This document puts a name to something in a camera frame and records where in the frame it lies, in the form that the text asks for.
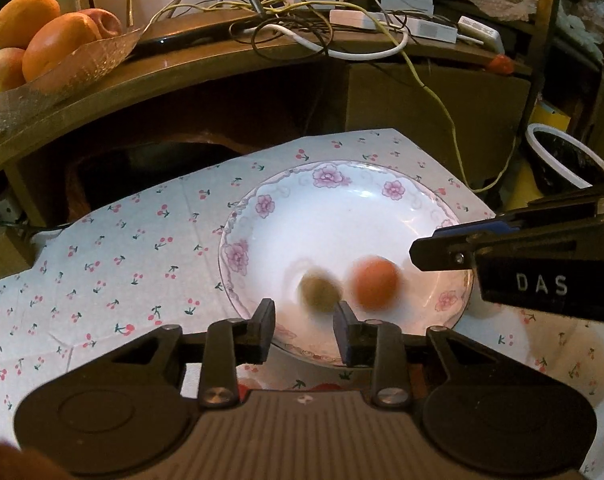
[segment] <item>fruit bowl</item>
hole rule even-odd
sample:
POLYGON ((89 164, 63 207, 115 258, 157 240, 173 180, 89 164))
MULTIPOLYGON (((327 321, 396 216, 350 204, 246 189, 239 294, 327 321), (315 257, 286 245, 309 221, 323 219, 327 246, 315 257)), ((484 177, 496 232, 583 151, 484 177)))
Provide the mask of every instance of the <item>fruit bowl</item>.
POLYGON ((138 29, 84 44, 47 73, 0 93, 0 134, 15 131, 44 110, 103 78, 131 53, 142 32, 138 29))

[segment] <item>white cable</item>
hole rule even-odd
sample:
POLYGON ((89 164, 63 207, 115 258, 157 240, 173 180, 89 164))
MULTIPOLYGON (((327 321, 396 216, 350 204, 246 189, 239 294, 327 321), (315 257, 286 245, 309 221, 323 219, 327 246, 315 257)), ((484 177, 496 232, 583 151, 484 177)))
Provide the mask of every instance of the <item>white cable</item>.
MULTIPOLYGON (((302 36, 298 36, 292 30, 287 27, 283 27, 282 25, 277 25, 275 23, 269 23, 269 25, 265 25, 262 27, 263 30, 275 30, 288 36, 296 43, 306 47, 309 50, 313 50, 314 52, 321 52, 322 46, 312 41, 307 40, 306 38, 302 38, 302 36)), ((245 30, 245 33, 251 34, 255 31, 255 28, 248 28, 245 30)), ((335 57, 335 59, 343 59, 345 61, 375 61, 377 59, 383 59, 385 57, 394 56, 406 47, 406 44, 409 42, 409 32, 404 28, 402 30, 402 41, 395 47, 390 48, 389 50, 383 50, 382 52, 371 52, 369 54, 349 54, 348 52, 340 52, 337 50, 328 50, 328 55, 330 57, 335 57)))
POLYGON ((569 170, 564 164, 562 164, 562 162, 551 155, 536 138, 537 132, 544 132, 560 137, 562 140, 565 140, 589 155, 592 160, 602 169, 602 171, 604 171, 604 161, 591 148, 585 146, 579 140, 561 130, 557 130, 551 126, 546 126, 546 124, 530 124, 527 129, 527 141, 533 151, 536 152, 538 157, 546 162, 546 164, 549 165, 557 174, 562 176, 565 180, 569 181, 578 189, 591 187, 591 184, 577 176, 575 173, 573 173, 573 171, 569 170))

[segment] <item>pink flower pattern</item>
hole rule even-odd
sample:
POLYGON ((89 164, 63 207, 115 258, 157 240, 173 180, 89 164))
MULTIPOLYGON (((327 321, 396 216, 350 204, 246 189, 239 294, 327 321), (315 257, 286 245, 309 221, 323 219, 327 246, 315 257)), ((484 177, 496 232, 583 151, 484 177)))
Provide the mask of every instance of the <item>pink flower pattern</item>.
POLYGON ((266 218, 269 213, 273 213, 275 210, 275 202, 271 198, 271 195, 260 195, 258 202, 255 204, 255 211, 262 218, 266 218))
POLYGON ((313 185, 316 187, 348 186, 350 183, 351 179, 343 176, 333 164, 327 164, 313 172, 313 185))
POLYGON ((405 191, 406 190, 404 189, 402 183, 399 180, 394 180, 384 184, 382 194, 389 197, 391 200, 400 200, 405 191))
POLYGON ((435 305, 435 310, 445 312, 458 302, 458 295, 454 290, 442 292, 438 298, 438 303, 435 305))
POLYGON ((246 276, 246 266, 249 264, 249 245, 246 240, 240 240, 237 244, 227 245, 224 248, 226 262, 233 272, 246 276))

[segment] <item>white power adapter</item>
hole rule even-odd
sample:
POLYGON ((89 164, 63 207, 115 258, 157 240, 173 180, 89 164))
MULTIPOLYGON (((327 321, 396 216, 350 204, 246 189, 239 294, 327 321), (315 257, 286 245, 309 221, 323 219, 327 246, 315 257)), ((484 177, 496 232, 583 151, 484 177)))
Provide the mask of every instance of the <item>white power adapter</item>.
MULTIPOLYGON (((382 12, 370 12, 370 14, 380 20, 380 22, 386 22, 386 17, 382 12)), ((446 41, 447 43, 455 43, 458 39, 458 30, 455 27, 418 18, 410 18, 408 16, 394 16, 393 14, 389 14, 388 16, 391 23, 399 26, 406 25, 411 34, 419 38, 446 41)), ((333 25, 343 25, 365 30, 377 29, 375 22, 360 10, 333 9, 329 15, 329 21, 333 25)))
POLYGON ((487 27, 485 24, 476 22, 466 16, 462 16, 458 21, 460 34, 464 34, 476 40, 482 41, 484 46, 498 54, 504 54, 504 45, 500 33, 494 28, 487 27))

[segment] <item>screw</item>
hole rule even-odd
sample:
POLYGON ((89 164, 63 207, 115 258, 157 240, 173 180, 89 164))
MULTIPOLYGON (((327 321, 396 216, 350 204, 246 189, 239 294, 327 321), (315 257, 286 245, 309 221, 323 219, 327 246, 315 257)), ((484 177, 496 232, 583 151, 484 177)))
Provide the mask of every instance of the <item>screw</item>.
POLYGON ((382 388, 378 391, 378 400, 389 406, 397 406, 409 399, 409 394, 402 388, 382 388))
POLYGON ((228 404, 233 400, 233 393, 228 388, 215 386, 204 392, 204 402, 207 404, 222 405, 228 404))

